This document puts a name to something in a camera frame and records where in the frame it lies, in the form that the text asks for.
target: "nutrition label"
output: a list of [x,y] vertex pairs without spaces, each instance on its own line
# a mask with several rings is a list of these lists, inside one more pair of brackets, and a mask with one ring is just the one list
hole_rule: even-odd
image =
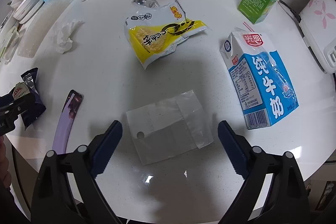
[[254,77],[245,58],[240,61],[230,74],[236,86],[243,110],[263,103],[258,87],[255,84]]

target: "yellow snack wrapper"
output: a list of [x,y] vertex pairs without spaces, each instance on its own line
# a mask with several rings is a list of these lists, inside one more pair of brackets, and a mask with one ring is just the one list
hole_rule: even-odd
[[146,69],[161,56],[175,51],[189,36],[206,30],[200,20],[190,20],[177,0],[158,7],[143,7],[125,21],[125,35]]

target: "plastic bag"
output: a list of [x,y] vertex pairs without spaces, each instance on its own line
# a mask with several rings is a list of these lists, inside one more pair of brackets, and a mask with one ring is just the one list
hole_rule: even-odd
[[158,8],[142,7],[124,25],[126,38],[142,66],[175,51],[189,36],[208,29],[200,20],[190,20],[177,0]]
[[33,58],[44,37],[73,0],[48,0],[30,19],[17,49],[17,55]]
[[5,40],[0,46],[0,60],[4,64],[8,64],[15,53],[20,37],[17,32],[17,27],[13,26],[6,34]]
[[126,115],[143,165],[213,142],[202,105],[192,90],[128,111]]

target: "snack wrapper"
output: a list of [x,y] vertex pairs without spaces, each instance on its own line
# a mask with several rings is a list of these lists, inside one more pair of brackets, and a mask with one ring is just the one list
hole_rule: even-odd
[[160,7],[159,3],[156,0],[133,0],[132,2],[148,8]]
[[21,75],[23,83],[18,83],[12,90],[13,99],[16,100],[27,93],[33,93],[35,96],[34,105],[29,108],[26,112],[21,114],[21,118],[25,125],[25,130],[30,126],[33,122],[37,120],[38,117],[46,110],[45,105],[42,103],[40,95],[36,90],[36,76],[37,76],[38,68],[33,68],[31,70],[26,71]]
[[186,18],[177,0],[158,8],[142,7],[124,24],[125,36],[144,67],[175,51],[189,36],[208,27],[200,20]]

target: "transparent plastic bag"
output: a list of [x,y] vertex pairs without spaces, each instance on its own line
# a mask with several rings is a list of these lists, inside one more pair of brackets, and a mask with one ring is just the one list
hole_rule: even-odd
[[5,40],[0,46],[0,60],[3,64],[8,64],[16,51],[19,44],[19,33],[17,32],[17,27],[13,26],[6,34]]
[[73,0],[48,0],[34,15],[21,43],[17,55],[33,58],[44,37]]
[[203,108],[192,90],[128,111],[126,115],[143,165],[213,142]]

